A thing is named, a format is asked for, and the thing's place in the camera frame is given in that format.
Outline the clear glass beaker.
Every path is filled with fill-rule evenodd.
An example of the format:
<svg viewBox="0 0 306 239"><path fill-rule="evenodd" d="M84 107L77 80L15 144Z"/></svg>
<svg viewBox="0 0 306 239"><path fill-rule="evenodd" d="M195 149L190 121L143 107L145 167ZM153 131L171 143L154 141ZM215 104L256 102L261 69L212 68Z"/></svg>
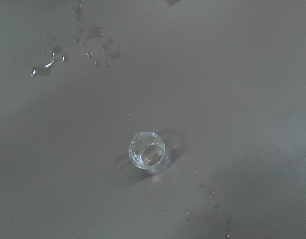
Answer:
<svg viewBox="0 0 306 239"><path fill-rule="evenodd" d="M128 154L135 167L152 175L166 171L171 163L165 142L155 132L136 133L130 143Z"/></svg>

